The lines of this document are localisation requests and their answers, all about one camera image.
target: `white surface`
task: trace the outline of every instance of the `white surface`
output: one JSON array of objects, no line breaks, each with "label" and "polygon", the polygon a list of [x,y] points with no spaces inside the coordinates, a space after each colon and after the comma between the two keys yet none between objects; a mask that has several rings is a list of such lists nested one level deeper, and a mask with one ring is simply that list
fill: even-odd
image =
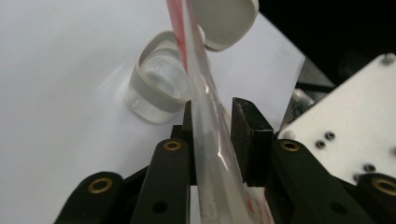
[{"label": "white surface", "polygon": [[[123,94],[139,53],[164,30],[164,1],[0,0],[0,223],[51,223],[86,176],[149,164],[181,115],[149,124]],[[209,58],[226,108],[233,96],[249,99],[277,129],[304,56],[259,16]]]},{"label": "white surface", "polygon": [[[377,57],[350,80],[283,130],[293,132],[332,174],[356,184],[363,165],[396,176],[396,60],[385,65]],[[332,141],[324,134],[335,133]],[[326,143],[317,149],[315,143]]]}]

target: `plastic bag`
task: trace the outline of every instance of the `plastic bag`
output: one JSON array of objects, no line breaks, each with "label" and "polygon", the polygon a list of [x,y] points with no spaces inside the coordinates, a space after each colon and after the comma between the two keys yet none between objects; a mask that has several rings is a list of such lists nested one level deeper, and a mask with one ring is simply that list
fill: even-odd
[{"label": "plastic bag", "polygon": [[189,75],[194,156],[202,223],[271,223],[263,190],[242,183],[223,106],[189,0],[167,0],[180,58]]}]

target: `screw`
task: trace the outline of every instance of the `screw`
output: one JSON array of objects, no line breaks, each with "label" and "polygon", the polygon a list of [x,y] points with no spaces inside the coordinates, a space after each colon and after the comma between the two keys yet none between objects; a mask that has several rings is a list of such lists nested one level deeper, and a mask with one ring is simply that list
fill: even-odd
[{"label": "screw", "polygon": [[396,56],[392,53],[386,54],[385,57],[382,59],[382,63],[384,65],[390,65],[396,59]]},{"label": "screw", "polygon": [[322,140],[318,140],[316,146],[317,148],[324,148],[326,147],[326,143],[324,143]]},{"label": "screw", "polygon": [[361,174],[354,174],[353,175],[353,179],[356,181],[356,182],[359,182],[359,178],[361,177]]},{"label": "screw", "polygon": [[372,165],[371,163],[367,163],[367,164],[364,164],[363,165],[363,170],[365,171],[365,172],[369,172],[369,173],[371,173],[371,172],[375,172],[375,166],[374,165]]},{"label": "screw", "polygon": [[332,140],[335,138],[335,133],[326,132],[326,133],[324,134],[324,137],[325,137],[327,140],[332,141]]}]

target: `white table surface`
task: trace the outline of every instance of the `white table surface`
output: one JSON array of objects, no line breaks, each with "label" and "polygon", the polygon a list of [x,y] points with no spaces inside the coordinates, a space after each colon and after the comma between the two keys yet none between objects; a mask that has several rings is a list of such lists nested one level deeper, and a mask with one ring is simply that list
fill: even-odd
[{"label": "white table surface", "polygon": [[[0,223],[51,223],[86,176],[149,164],[182,117],[150,124],[122,98],[164,30],[165,1],[0,0]],[[229,112],[233,96],[248,99],[278,129],[304,55],[259,15],[209,58]]]}]

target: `clear plastic container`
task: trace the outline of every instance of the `clear plastic container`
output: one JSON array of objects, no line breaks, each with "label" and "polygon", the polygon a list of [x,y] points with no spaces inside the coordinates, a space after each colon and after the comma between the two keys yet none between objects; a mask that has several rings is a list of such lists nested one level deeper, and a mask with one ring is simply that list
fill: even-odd
[{"label": "clear plastic container", "polygon": [[143,119],[165,123],[189,100],[189,80],[173,33],[161,33],[143,50],[132,73],[125,104]]}]

